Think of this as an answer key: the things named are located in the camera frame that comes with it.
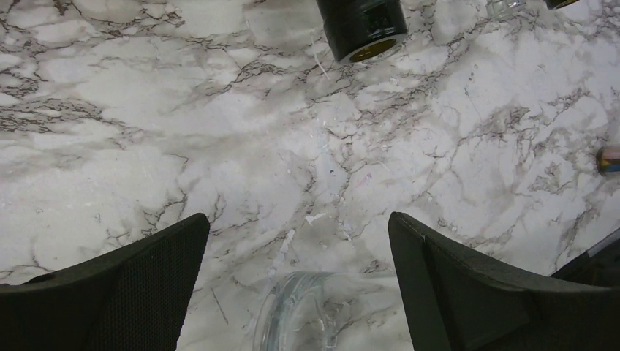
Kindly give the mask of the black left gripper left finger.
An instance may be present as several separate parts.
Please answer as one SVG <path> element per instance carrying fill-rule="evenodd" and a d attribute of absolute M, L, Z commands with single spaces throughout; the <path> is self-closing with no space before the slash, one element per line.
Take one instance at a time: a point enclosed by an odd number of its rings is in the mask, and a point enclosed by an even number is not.
<path fill-rule="evenodd" d="M 174 350 L 210 225 L 194 214 L 147 238 L 1 286 L 3 350 Z"/>

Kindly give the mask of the dark green wine bottle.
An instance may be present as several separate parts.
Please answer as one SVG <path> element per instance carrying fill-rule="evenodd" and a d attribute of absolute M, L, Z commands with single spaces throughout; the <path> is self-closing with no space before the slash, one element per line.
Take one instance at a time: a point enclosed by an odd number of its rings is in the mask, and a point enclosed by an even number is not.
<path fill-rule="evenodd" d="M 396 49 L 408 28 L 399 0 L 317 0 L 335 61 L 355 64 Z"/>

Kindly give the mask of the green wine bottle silver neck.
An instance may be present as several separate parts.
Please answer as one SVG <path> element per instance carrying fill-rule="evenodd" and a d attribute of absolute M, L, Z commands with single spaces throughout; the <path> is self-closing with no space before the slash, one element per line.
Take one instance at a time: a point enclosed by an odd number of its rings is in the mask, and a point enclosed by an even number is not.
<path fill-rule="evenodd" d="M 549 10 L 558 10 L 567 7 L 578 0 L 545 0 L 545 4 Z"/>

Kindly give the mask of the clear round jug dark liquid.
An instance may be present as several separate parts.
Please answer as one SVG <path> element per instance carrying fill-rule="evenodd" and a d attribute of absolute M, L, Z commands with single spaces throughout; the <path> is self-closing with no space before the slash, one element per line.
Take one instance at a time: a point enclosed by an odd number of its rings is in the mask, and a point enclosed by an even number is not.
<path fill-rule="evenodd" d="M 275 284 L 253 350 L 412 350 L 396 275 L 299 271 Z"/>

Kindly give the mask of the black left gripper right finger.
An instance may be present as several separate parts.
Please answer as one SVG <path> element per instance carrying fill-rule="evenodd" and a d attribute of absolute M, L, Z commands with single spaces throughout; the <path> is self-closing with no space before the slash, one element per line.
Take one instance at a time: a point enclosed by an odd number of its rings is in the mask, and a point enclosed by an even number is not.
<path fill-rule="evenodd" d="M 525 271 L 401 212 L 388 235 L 416 350 L 619 348 L 619 287 Z"/>

